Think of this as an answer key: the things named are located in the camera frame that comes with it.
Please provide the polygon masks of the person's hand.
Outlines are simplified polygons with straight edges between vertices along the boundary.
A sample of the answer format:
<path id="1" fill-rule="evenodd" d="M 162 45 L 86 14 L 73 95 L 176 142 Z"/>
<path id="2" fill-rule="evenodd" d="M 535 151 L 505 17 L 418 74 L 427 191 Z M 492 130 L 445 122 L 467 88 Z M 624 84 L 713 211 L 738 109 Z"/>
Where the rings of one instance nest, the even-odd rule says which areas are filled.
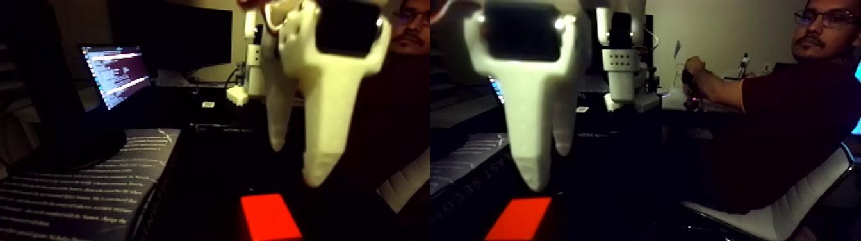
<path id="1" fill-rule="evenodd" d="M 684 64 L 684 70 L 693 77 L 698 77 L 709 72 L 705 68 L 705 63 L 699 57 L 690 57 Z"/>

